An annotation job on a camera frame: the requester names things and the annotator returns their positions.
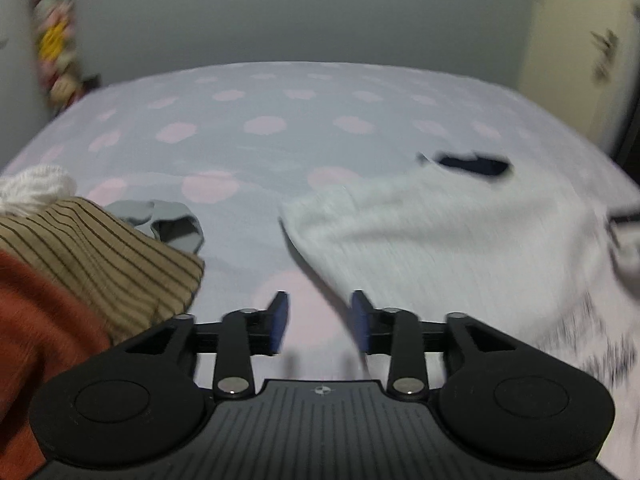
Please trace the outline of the tan striped garment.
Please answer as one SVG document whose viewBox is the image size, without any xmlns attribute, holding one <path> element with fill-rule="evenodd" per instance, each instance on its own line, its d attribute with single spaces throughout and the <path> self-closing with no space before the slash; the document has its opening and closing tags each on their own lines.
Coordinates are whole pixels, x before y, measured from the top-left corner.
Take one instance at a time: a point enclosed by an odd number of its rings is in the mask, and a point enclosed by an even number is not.
<svg viewBox="0 0 640 480">
<path fill-rule="evenodd" d="M 205 269 L 200 257 L 80 197 L 27 217 L 4 214 L 1 249 L 96 312 L 115 344 L 189 310 Z"/>
</svg>

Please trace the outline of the grey small garment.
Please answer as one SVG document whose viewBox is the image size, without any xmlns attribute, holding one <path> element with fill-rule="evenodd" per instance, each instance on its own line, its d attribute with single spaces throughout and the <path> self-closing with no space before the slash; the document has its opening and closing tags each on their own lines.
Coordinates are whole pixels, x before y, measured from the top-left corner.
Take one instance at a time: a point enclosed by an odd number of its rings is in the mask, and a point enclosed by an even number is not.
<svg viewBox="0 0 640 480">
<path fill-rule="evenodd" d="M 110 214 L 169 247 L 197 254 L 205 242 L 201 223 L 182 203 L 166 200 L 118 200 Z"/>
</svg>

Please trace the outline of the polka dot bed sheet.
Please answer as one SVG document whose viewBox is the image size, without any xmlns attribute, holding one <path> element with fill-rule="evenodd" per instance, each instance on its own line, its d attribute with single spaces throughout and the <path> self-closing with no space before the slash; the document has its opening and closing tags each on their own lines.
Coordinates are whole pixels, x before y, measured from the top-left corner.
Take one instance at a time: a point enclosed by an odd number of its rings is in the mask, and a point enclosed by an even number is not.
<svg viewBox="0 0 640 480">
<path fill-rule="evenodd" d="M 617 208 L 637 189 L 589 142 L 509 89 L 410 68 L 338 63 L 253 63 L 194 68 L 91 93 L 20 152 L 15 174 L 57 164 L 81 196 L 171 200 L 204 231 L 205 276 L 193 305 L 201 321 L 291 298 L 283 353 L 260 377 L 384 378 L 360 360 L 342 306 L 288 248 L 281 204 L 359 178 L 400 174 L 420 156 L 482 153 L 566 177 Z"/>
</svg>

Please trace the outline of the rust red fleece garment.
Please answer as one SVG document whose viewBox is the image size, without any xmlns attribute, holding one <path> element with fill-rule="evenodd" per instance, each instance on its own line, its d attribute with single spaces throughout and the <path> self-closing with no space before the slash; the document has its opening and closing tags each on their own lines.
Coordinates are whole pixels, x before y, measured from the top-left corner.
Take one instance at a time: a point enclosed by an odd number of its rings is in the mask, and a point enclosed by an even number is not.
<svg viewBox="0 0 640 480">
<path fill-rule="evenodd" d="M 28 423 L 35 392 L 107 348 L 103 322 L 21 260 L 1 254 L 1 477 L 26 479 L 43 463 Z"/>
</svg>

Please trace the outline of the white towel garment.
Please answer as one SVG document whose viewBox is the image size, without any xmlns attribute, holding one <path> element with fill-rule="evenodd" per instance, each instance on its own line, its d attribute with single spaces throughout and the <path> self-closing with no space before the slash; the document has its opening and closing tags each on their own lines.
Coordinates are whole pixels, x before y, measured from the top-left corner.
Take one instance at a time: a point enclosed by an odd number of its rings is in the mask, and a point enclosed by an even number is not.
<svg viewBox="0 0 640 480">
<path fill-rule="evenodd" d="M 73 197 L 75 179 L 61 166 L 38 165 L 1 178 L 2 216 L 27 217 Z"/>
</svg>

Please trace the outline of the cream door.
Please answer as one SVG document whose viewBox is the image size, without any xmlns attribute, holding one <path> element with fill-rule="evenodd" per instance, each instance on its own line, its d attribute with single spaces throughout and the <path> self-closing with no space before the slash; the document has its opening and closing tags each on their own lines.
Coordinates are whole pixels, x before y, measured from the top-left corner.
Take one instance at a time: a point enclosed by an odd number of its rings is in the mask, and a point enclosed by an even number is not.
<svg viewBox="0 0 640 480">
<path fill-rule="evenodd" d="M 613 147 L 629 104 L 639 47 L 639 0 L 535 0 L 518 91 L 602 150 Z M 593 81 L 592 32 L 616 33 L 611 79 Z"/>
</svg>

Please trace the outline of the stuffed toys pile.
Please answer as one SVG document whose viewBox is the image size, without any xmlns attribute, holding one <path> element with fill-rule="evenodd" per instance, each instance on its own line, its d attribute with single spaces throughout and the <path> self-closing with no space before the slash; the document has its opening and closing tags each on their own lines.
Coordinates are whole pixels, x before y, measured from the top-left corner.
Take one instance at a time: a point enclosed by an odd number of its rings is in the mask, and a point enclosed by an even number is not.
<svg viewBox="0 0 640 480">
<path fill-rule="evenodd" d="M 38 78 L 54 116 L 85 93 L 76 44 L 75 1 L 32 0 Z"/>
</svg>

